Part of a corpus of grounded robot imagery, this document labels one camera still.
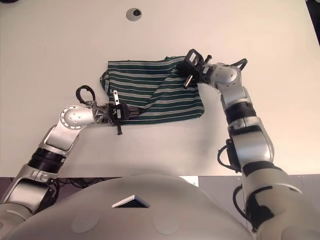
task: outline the towel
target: towel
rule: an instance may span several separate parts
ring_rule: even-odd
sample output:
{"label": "towel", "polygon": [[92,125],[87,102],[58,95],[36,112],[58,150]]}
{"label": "towel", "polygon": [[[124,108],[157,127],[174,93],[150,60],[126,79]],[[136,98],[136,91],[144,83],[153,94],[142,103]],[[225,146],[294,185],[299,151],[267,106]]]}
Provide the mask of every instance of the towel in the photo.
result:
{"label": "towel", "polygon": [[204,114],[198,86],[184,89],[185,77],[176,65],[184,56],[161,61],[109,61],[100,83],[114,104],[113,90],[119,102],[142,108],[142,114],[122,121],[122,125],[162,124],[199,118]]}

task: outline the robotic arm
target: robotic arm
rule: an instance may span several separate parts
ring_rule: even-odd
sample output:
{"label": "robotic arm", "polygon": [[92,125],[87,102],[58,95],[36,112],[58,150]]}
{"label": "robotic arm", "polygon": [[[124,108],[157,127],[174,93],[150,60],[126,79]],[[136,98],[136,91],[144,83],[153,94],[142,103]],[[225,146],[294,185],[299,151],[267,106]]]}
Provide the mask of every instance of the robotic arm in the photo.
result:
{"label": "robotic arm", "polygon": [[204,61],[192,49],[179,68],[189,74],[186,88],[193,81],[221,93],[229,133],[226,149],[230,166],[226,167],[242,173],[246,204],[241,215],[252,224],[259,240],[320,239],[320,214],[291,183],[287,173],[273,164],[274,146],[242,86],[241,70],[247,60],[226,65],[209,64],[210,59],[209,55]]}
{"label": "robotic arm", "polygon": [[[84,101],[80,95],[82,89],[91,92],[93,100]],[[108,124],[117,126],[118,135],[121,135],[121,121],[140,114],[139,108],[120,103],[118,92],[112,92],[114,105],[98,105],[89,86],[77,89],[76,97],[86,107],[69,105],[61,110],[57,125],[49,129],[31,160],[23,165],[2,196],[0,239],[32,215],[55,203],[59,194],[55,185],[58,172],[85,127]]]}
{"label": "robotic arm", "polygon": [[[273,164],[273,144],[242,86],[241,70],[247,60],[226,65],[209,64],[210,59],[208,56],[204,60],[192,49],[178,69],[188,76],[186,88],[192,83],[203,83],[221,92],[229,133],[225,149],[230,165],[224,166],[242,173],[246,202],[245,212],[237,205],[236,208],[252,224],[258,240],[320,239],[320,214],[291,184],[289,176]],[[4,194],[0,202],[0,239],[27,218],[52,205],[56,193],[51,186],[82,129],[92,124],[112,124],[118,126],[118,134],[121,134],[120,121],[139,114],[138,109],[118,106],[116,91],[113,91],[115,105],[102,106],[97,105],[94,94],[93,101],[83,101],[79,93],[78,99],[87,106],[70,105],[61,111],[58,124],[49,130]]]}

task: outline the gray floor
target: gray floor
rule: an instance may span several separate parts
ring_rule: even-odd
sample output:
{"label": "gray floor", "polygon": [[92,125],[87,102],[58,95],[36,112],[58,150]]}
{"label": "gray floor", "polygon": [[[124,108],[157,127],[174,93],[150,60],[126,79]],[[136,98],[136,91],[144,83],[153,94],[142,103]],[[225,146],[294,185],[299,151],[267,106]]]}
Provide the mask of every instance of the gray floor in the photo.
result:
{"label": "gray floor", "polygon": [[[292,175],[292,181],[299,187],[307,199],[320,211],[320,174],[317,175]],[[4,194],[11,179],[0,177],[0,197]],[[243,219],[233,205],[232,195],[234,189],[241,184],[240,176],[200,176],[199,187],[205,190],[212,198],[216,199],[220,205],[234,215],[243,225],[251,230],[250,224]],[[72,185],[65,185],[60,190],[59,201],[76,193],[80,188]],[[244,208],[244,197],[238,195],[239,206]]]}

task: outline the tabletop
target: tabletop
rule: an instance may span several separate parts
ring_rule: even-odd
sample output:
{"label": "tabletop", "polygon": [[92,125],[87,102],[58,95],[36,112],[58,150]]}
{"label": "tabletop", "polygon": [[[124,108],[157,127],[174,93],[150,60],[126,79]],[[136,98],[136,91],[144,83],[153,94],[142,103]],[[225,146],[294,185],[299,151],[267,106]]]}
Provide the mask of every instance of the tabletop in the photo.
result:
{"label": "tabletop", "polygon": [[[129,21],[127,10],[142,18]],[[108,98],[108,61],[158,61],[196,49],[248,64],[242,83],[289,174],[319,174],[320,48],[305,0],[20,0],[0,5],[0,176],[27,163],[76,89]],[[217,152],[228,138],[219,93],[199,91],[202,117],[158,125],[87,127],[61,177],[143,173],[225,176]],[[222,160],[228,162],[227,154]]]}

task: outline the vent grille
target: vent grille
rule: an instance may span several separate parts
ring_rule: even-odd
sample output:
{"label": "vent grille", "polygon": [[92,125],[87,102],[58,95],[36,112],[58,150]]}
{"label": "vent grille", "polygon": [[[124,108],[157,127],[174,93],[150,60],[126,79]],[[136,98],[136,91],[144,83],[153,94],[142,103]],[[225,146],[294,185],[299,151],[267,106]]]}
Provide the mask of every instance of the vent grille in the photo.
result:
{"label": "vent grille", "polygon": [[129,196],[123,200],[118,201],[113,204],[112,207],[115,208],[149,208],[150,205],[143,201],[140,197],[136,195]]}

